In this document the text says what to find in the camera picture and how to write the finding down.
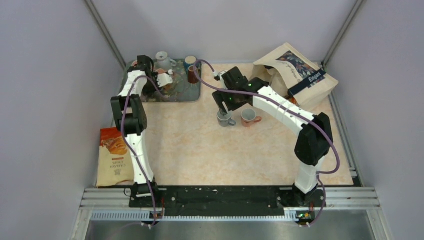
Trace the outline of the salmon mug front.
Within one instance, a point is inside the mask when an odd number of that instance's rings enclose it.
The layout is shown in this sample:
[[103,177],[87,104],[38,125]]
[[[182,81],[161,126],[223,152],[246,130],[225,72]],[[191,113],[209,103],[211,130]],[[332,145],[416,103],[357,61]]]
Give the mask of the salmon mug front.
[[258,116],[252,108],[246,108],[241,112],[241,123],[244,127],[249,128],[252,125],[262,121],[262,117]]

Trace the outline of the grey white mug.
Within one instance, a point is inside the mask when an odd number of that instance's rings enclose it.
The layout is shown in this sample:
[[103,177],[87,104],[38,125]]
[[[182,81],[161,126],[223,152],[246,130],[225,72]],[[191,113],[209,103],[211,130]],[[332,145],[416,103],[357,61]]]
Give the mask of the grey white mug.
[[156,67],[158,69],[163,69],[169,71],[172,68],[177,66],[177,62],[169,57],[166,51],[159,51],[156,55]]

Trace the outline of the salmon mug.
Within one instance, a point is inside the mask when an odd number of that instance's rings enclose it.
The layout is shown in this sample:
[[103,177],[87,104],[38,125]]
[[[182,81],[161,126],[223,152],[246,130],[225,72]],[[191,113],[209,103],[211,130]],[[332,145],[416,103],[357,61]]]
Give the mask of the salmon mug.
[[160,87],[160,88],[163,88],[163,89],[167,89],[168,88],[168,85],[171,83],[171,81],[172,81],[172,78],[168,75],[168,73],[164,70],[164,69],[162,69],[162,68],[159,68],[157,71],[156,71],[156,73],[157,73],[157,84],[158,84],[158,86]]
[[244,127],[249,128],[252,125],[262,121],[262,117],[258,116],[252,108],[246,108],[241,112],[241,123]]

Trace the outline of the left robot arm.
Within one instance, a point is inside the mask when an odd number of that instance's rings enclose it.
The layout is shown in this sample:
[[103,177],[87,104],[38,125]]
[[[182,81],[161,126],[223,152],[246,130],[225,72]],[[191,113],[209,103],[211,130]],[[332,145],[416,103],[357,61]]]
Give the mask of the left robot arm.
[[160,202],[160,193],[154,189],[154,173],[150,167],[146,147],[148,119],[141,95],[144,87],[152,83],[154,63],[146,55],[139,55],[137,63],[127,72],[126,82],[118,96],[111,98],[111,107],[116,128],[130,150],[133,165],[133,198],[141,200],[149,207]]

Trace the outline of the light blue mug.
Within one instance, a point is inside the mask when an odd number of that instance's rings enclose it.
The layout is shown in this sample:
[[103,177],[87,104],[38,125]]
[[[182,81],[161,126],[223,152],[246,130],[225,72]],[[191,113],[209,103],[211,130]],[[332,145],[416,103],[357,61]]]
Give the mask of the light blue mug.
[[219,110],[216,113],[218,124],[221,127],[228,127],[228,126],[236,126],[237,122],[232,119],[232,112],[229,111],[227,114],[222,114]]

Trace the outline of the dark brown mug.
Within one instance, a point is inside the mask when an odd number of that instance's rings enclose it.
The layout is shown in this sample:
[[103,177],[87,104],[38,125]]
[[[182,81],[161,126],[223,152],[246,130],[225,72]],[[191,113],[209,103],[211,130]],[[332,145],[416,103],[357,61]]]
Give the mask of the dark brown mug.
[[190,84],[197,84],[199,82],[197,76],[200,76],[199,68],[191,65],[187,69],[187,80]]

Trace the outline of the green floral tray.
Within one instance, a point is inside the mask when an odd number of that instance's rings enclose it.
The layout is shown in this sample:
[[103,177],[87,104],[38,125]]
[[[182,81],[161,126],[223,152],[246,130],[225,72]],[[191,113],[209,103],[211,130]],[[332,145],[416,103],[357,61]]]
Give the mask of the green floral tray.
[[[153,102],[195,102],[200,98],[201,95],[201,82],[197,84],[191,84],[188,82],[188,75],[183,66],[184,59],[176,60],[176,67],[173,67],[172,70],[175,72],[176,77],[173,79],[173,84],[167,86],[167,89],[158,87],[159,91],[156,90],[154,93],[142,93],[141,101],[143,103],[153,103]],[[121,89],[123,90],[124,85],[128,78],[128,72],[133,68],[131,64],[134,61],[128,62],[125,67],[124,75],[121,82]],[[114,100],[118,103],[118,106],[121,104],[123,109],[123,104],[126,101],[126,96],[121,100],[120,97],[112,97],[109,100],[109,103],[113,105]]]

